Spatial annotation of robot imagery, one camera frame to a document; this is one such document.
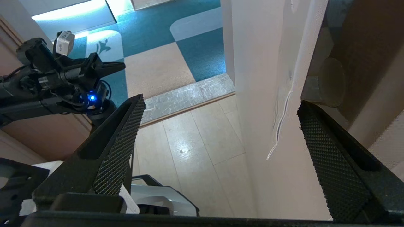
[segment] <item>wooden floor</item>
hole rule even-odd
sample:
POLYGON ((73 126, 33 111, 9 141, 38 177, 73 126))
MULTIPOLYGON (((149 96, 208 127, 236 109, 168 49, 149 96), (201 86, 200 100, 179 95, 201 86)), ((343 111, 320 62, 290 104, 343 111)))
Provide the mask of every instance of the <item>wooden floor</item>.
POLYGON ((236 97, 139 130, 133 175, 183 193, 201 216, 256 217, 236 97))

